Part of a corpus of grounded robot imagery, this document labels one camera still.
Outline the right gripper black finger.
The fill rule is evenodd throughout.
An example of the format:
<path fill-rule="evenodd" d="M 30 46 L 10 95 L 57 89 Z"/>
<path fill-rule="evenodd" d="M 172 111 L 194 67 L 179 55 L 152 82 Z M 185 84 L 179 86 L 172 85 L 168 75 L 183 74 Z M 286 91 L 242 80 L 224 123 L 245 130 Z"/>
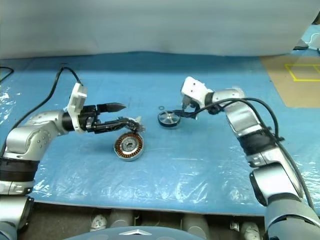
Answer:
<path fill-rule="evenodd" d="M 192 112 L 186 112 L 184 110 L 177 109 L 174 111 L 174 113 L 180 118 L 193 118 Z"/>

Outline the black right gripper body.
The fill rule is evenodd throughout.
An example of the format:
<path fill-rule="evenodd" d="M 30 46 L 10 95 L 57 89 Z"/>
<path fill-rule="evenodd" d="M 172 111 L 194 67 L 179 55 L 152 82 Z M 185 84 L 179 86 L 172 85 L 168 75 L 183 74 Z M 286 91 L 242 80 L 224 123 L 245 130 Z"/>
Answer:
<path fill-rule="evenodd" d="M 201 107 L 201 101 L 199 99 L 193 98 L 186 94 L 182 95 L 182 110 L 186 112 L 187 108 L 193 109 L 193 111 L 190 112 L 190 113 L 193 113 L 193 118 L 189 118 L 189 119 L 196 120 L 198 118 L 198 114 L 196 112 L 200 110 L 200 107 Z"/>

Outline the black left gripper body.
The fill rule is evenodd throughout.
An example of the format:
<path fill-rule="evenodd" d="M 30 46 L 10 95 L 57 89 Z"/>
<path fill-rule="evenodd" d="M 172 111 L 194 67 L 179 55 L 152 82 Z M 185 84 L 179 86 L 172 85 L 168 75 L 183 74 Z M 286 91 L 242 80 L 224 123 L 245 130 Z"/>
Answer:
<path fill-rule="evenodd" d="M 79 114 L 80 128 L 88 133 L 93 132 L 101 123 L 98 119 L 99 114 L 95 105 L 84 106 Z"/>

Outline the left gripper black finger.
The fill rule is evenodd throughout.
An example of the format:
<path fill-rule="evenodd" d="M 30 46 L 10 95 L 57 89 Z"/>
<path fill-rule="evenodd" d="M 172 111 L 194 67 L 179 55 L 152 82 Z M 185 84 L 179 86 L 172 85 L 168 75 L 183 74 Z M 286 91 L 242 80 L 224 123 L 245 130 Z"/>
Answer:
<path fill-rule="evenodd" d="M 96 107 L 99 113 L 114 113 L 126 108 L 124 104 L 117 102 L 97 104 Z"/>
<path fill-rule="evenodd" d="M 107 121 L 105 123 L 100 123 L 94 126 L 94 133 L 106 133 L 106 132 L 114 132 L 118 131 L 122 128 L 127 128 L 131 131 L 135 131 L 137 129 L 137 124 L 131 120 L 112 120 Z"/>

